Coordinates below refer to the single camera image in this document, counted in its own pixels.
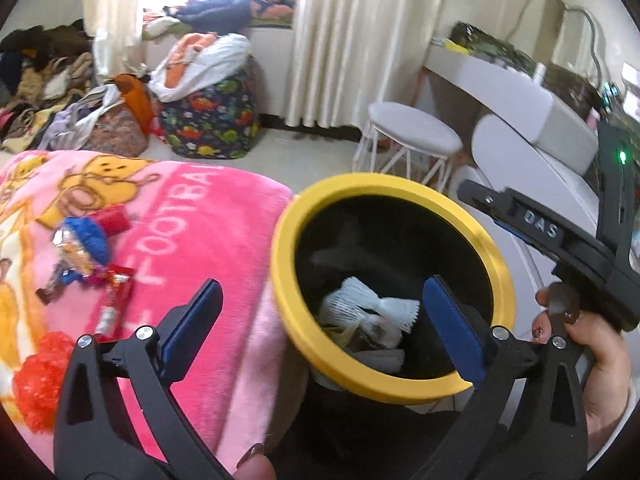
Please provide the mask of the right hand painted nails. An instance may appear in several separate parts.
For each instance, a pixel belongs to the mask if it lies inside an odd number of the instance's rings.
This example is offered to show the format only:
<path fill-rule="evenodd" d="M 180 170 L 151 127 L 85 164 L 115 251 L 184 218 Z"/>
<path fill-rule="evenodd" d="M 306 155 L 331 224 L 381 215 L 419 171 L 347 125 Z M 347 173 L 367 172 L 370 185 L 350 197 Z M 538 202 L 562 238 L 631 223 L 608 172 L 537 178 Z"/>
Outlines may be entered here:
<path fill-rule="evenodd" d="M 583 311 L 572 301 L 564 312 L 570 339 L 590 350 L 593 364 L 582 389 L 589 463 L 594 464 L 622 431 L 637 403 L 631 359 L 624 337 L 602 316 Z"/>

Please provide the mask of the left hand thumb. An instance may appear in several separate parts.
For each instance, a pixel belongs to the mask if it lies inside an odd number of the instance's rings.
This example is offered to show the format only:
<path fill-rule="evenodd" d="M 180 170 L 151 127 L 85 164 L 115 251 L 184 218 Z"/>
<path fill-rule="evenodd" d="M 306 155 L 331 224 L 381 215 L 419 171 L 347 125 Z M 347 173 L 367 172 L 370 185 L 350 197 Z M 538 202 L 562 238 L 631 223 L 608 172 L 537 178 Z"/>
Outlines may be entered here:
<path fill-rule="evenodd" d="M 236 480 L 276 480 L 272 463 L 265 456 L 261 443 L 252 445 L 236 464 L 233 474 Z"/>

